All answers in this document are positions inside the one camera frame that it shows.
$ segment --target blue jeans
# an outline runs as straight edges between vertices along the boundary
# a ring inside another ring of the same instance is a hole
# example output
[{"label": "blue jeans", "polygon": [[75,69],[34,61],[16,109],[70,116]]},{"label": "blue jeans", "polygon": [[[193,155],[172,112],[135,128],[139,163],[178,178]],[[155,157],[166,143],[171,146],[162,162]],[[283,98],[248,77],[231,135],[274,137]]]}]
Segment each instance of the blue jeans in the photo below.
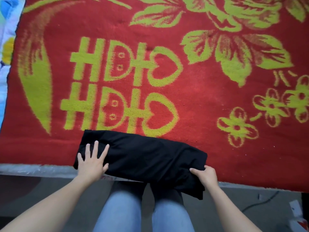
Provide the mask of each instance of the blue jeans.
[{"label": "blue jeans", "polygon": [[[146,184],[115,181],[93,232],[140,232]],[[181,193],[150,185],[155,199],[153,232],[194,232]]]}]

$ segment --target red mat with yellow pattern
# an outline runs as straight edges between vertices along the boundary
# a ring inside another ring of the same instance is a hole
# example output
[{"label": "red mat with yellow pattern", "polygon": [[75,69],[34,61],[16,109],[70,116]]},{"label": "red mat with yellow pattern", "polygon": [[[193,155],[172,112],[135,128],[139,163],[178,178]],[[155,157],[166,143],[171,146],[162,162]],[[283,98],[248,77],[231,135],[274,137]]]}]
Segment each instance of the red mat with yellow pattern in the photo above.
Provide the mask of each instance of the red mat with yellow pattern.
[{"label": "red mat with yellow pattern", "polygon": [[309,0],[27,0],[0,163],[72,165],[84,129],[208,153],[309,192]]}]

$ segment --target person's left hand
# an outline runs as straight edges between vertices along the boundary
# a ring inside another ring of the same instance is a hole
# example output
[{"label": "person's left hand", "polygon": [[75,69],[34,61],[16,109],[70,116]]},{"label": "person's left hand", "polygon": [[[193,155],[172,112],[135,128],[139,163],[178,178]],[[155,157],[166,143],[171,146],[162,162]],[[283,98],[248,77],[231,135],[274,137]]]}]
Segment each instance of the person's left hand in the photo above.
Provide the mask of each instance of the person's left hand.
[{"label": "person's left hand", "polygon": [[90,144],[86,145],[85,161],[80,153],[77,154],[78,159],[78,175],[77,179],[83,181],[87,186],[99,180],[101,176],[108,170],[108,164],[103,166],[104,159],[107,155],[109,144],[106,145],[102,155],[98,158],[98,141],[95,141],[92,155],[90,157]]}]

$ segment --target gray floor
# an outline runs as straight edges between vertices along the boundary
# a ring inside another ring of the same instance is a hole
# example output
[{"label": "gray floor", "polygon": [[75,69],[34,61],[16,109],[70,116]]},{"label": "gray floor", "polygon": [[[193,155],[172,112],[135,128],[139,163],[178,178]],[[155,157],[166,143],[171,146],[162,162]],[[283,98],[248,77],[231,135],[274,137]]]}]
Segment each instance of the gray floor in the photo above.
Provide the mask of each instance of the gray floor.
[{"label": "gray floor", "polygon": [[[71,179],[1,176],[0,216],[15,217],[21,214],[69,181]],[[92,231],[107,199],[111,184],[112,181],[101,180],[87,189],[65,226],[64,232]],[[261,202],[258,199],[259,194],[262,195],[264,201],[275,193],[271,190],[242,188],[223,188],[223,190],[241,210],[248,205]],[[207,192],[204,192],[203,200],[185,194],[183,194],[183,199],[196,232],[223,231],[214,203]],[[293,217],[289,202],[295,199],[301,203],[301,194],[281,191],[271,202],[253,207],[245,214],[264,232],[288,232],[289,229],[286,225],[288,220]],[[150,187],[147,186],[142,201],[143,232],[152,231],[151,214],[153,207],[153,195]]]}]

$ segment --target person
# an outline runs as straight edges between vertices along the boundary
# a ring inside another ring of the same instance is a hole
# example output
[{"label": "person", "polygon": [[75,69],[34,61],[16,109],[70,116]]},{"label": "person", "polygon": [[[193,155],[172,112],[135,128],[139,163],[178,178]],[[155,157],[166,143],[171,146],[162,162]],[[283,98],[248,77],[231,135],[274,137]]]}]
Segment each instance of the person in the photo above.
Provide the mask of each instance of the person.
[{"label": "person", "polygon": [[[85,160],[78,153],[78,175],[69,184],[26,210],[0,232],[56,232],[61,231],[74,210],[80,196],[93,182],[99,180],[107,170],[103,166],[109,145],[97,158],[98,141],[92,155],[87,144]],[[214,200],[225,232],[261,232],[227,197],[218,185],[212,167],[204,171],[190,169]],[[109,198],[95,225],[94,232],[139,232],[141,231],[141,197],[146,183],[114,182]],[[181,193],[151,184],[155,198],[152,215],[153,232],[192,232],[190,217],[183,205]]]}]

